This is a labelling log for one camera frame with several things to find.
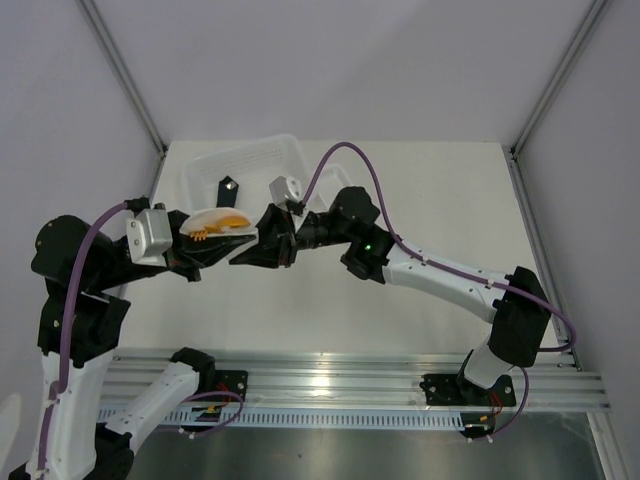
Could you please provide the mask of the orange plastic spoon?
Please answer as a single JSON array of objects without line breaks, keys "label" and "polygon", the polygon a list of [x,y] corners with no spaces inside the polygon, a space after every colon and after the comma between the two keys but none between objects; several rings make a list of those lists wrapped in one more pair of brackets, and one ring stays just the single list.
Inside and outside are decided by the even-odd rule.
[{"label": "orange plastic spoon", "polygon": [[208,226],[208,229],[215,234],[230,234],[233,231],[246,229],[250,226],[250,220],[242,215],[227,215],[213,221]]}]

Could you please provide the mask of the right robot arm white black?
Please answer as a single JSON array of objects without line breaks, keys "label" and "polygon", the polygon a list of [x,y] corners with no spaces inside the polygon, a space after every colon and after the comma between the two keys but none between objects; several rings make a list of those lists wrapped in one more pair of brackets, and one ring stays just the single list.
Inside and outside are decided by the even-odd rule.
[{"label": "right robot arm white black", "polygon": [[257,224],[256,244],[229,262],[286,268],[301,251],[345,244],[340,261],[358,279],[421,291],[474,314],[491,330],[458,372],[456,389],[468,403],[489,396],[512,368],[534,365],[551,314],[533,271],[519,267],[484,278],[464,266],[411,254],[377,225],[379,214],[366,190],[354,186],[341,189],[328,211],[309,213],[300,227],[291,213],[269,205]]}]

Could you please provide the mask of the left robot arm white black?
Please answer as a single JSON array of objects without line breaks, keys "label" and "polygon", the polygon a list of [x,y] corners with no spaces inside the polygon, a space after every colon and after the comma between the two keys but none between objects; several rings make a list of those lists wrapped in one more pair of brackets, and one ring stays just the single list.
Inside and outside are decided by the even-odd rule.
[{"label": "left robot arm white black", "polygon": [[196,282],[204,268],[256,237],[248,216],[233,208],[188,215],[130,200],[116,211],[131,212],[116,241],[100,223],[74,216],[50,221],[37,236],[31,267],[48,291],[38,333],[44,394],[36,443],[15,479],[124,479],[176,407],[244,401],[222,385],[212,356],[184,347],[121,413],[100,420],[101,389],[130,307],[112,289],[164,272]]}]

